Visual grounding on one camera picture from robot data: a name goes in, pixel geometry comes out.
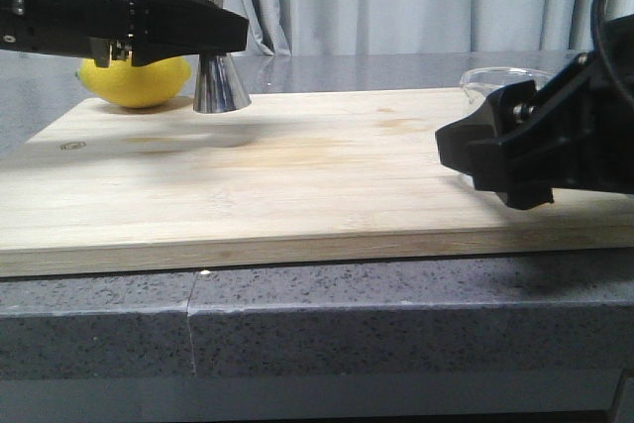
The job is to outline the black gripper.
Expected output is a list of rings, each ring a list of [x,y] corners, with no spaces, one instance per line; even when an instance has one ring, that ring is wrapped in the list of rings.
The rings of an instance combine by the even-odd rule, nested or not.
[[[99,67],[235,53],[249,21],[210,0],[1,0],[1,48],[91,58]]]
[[[539,91],[532,79],[464,85],[467,114],[435,133],[441,165],[516,210],[552,203],[554,188],[631,193],[633,105],[605,66],[633,92],[631,15],[606,24],[605,46],[606,54],[578,55]],[[514,176],[504,149],[512,132]]]

